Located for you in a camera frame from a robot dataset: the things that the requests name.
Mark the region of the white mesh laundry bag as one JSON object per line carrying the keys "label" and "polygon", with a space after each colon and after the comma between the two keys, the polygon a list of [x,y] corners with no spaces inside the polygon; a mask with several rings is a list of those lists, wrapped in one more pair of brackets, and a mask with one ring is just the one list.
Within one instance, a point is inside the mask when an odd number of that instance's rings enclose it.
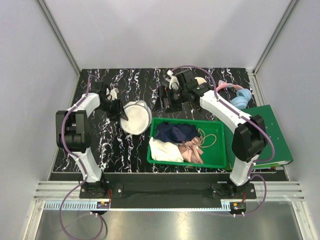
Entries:
{"label": "white mesh laundry bag", "polygon": [[152,122],[152,112],[143,100],[130,101],[124,107],[128,120],[120,119],[120,127],[129,135],[141,135]]}

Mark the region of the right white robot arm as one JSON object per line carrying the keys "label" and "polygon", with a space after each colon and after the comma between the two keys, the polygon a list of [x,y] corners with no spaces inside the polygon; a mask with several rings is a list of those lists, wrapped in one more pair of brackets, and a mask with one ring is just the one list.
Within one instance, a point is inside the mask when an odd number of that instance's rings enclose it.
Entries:
{"label": "right white robot arm", "polygon": [[232,132],[231,150],[235,156],[225,190],[232,198],[244,194],[250,181],[250,168],[267,145],[265,122],[260,115],[251,116],[223,99],[214,86],[196,78],[190,69],[167,72],[169,85],[158,88],[152,111],[179,112],[190,102],[213,113]]}

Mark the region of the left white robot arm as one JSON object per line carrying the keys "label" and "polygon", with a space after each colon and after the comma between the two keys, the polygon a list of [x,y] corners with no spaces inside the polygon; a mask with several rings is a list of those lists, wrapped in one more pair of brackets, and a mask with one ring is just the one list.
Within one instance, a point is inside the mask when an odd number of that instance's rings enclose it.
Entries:
{"label": "left white robot arm", "polygon": [[68,153],[82,173],[81,191],[103,198],[108,193],[108,184],[91,150],[89,117],[97,109],[111,120],[127,121],[128,117],[118,98],[119,90],[104,82],[95,84],[72,107],[56,112],[55,130],[57,146]]}

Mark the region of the navy blue garment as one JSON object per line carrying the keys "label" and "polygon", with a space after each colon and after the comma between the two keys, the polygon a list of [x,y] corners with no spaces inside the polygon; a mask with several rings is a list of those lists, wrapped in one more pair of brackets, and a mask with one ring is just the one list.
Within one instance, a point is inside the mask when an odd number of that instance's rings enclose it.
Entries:
{"label": "navy blue garment", "polygon": [[199,136],[200,134],[195,125],[188,123],[173,124],[164,121],[156,126],[156,134],[153,138],[164,143],[179,144],[190,142]]}

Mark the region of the yellow mug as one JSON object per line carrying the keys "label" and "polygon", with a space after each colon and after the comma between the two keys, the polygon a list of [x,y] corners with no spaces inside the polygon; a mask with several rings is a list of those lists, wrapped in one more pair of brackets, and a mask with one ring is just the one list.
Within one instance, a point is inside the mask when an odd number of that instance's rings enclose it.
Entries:
{"label": "yellow mug", "polygon": [[207,81],[203,77],[195,77],[198,85],[201,85],[203,83],[207,83]]}

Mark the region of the cream white garment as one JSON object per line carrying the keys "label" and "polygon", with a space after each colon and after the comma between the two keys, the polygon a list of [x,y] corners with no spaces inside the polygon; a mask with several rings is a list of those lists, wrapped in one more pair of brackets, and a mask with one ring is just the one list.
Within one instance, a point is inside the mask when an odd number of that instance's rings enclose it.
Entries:
{"label": "cream white garment", "polygon": [[171,142],[162,142],[153,137],[149,140],[151,159],[162,162],[183,163],[183,156],[177,145]]}

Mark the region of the green plastic bin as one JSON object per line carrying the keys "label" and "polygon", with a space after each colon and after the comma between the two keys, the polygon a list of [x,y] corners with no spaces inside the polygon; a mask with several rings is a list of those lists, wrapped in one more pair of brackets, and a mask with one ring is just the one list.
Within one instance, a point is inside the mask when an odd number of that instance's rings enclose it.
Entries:
{"label": "green plastic bin", "polygon": [[219,121],[155,117],[147,153],[150,164],[223,169],[224,126]]}

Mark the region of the pink satin garment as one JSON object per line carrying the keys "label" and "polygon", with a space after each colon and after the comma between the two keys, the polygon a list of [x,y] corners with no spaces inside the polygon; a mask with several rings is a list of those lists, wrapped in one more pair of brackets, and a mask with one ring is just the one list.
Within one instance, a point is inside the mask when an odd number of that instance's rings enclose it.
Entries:
{"label": "pink satin garment", "polygon": [[[217,141],[217,136],[213,133],[206,134],[201,128],[199,128],[197,131],[198,136],[194,137],[191,141],[178,144],[177,146],[184,162],[203,165],[203,149],[213,146]],[[209,137],[213,137],[213,141],[209,145],[205,145],[205,141]]]}

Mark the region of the pink cat ear headphones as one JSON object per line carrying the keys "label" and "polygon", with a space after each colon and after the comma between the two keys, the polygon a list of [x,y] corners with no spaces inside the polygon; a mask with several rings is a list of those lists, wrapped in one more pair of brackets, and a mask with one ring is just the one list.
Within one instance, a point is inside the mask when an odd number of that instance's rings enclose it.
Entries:
{"label": "pink cat ear headphones", "polygon": [[246,109],[248,103],[252,99],[251,91],[237,84],[227,83],[222,80],[218,81],[218,87],[216,88],[217,92],[227,88],[233,88],[236,90],[236,97],[233,100],[231,100],[230,103],[239,110]]}

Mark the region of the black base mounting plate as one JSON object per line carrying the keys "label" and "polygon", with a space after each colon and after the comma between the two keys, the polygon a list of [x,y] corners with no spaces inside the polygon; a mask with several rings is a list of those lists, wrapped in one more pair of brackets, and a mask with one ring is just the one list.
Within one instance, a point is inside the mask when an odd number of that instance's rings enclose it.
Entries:
{"label": "black base mounting plate", "polygon": [[82,199],[111,198],[112,209],[213,209],[222,200],[255,200],[251,182],[235,186],[226,173],[114,173],[81,187]]}

